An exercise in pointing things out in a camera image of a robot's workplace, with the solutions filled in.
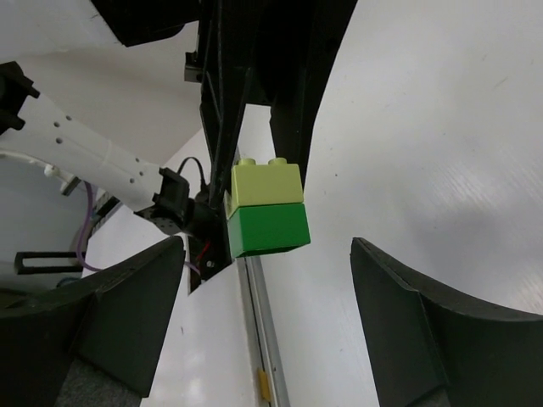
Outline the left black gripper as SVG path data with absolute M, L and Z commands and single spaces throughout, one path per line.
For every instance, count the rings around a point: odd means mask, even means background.
M 153 85 L 183 85 L 186 53 L 201 70 L 200 115 L 211 159 L 209 206 L 223 213 L 255 47 L 254 1 L 94 1 L 117 43 L 100 51 L 115 73 Z

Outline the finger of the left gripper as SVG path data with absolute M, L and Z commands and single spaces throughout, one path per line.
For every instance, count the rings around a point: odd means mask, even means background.
M 356 0 L 271 1 L 256 35 L 257 88 L 275 154 L 306 178 L 316 116 Z

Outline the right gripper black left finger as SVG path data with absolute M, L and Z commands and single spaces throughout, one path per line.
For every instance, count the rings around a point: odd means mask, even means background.
M 77 282 L 1 309 L 3 406 L 139 406 L 182 279 L 168 237 Z

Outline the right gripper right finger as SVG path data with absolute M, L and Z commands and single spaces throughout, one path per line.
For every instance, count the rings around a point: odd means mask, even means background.
M 540 406 L 542 317 L 413 270 L 367 240 L 350 264 L 382 406 Z

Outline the yellow top of stack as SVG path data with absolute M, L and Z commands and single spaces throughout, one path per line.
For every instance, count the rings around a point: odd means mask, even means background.
M 227 218 L 241 207 L 303 202 L 299 166 L 285 158 L 274 158 L 267 164 L 244 158 L 232 167 L 231 193 L 225 204 Z

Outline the green and yellow lego stack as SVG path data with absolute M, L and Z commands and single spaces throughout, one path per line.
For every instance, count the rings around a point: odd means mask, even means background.
M 288 252 L 311 242 L 303 203 L 240 207 L 227 228 L 233 258 Z

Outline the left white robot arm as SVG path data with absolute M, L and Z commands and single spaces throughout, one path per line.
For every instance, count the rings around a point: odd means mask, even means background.
M 103 188 L 167 235 L 187 234 L 210 276 L 311 240 L 303 188 L 353 1 L 4 1 L 1 149 Z M 24 55 L 164 40 L 197 23 L 185 78 L 201 89 L 211 172 L 195 198 L 176 170 L 79 123 L 28 78 Z

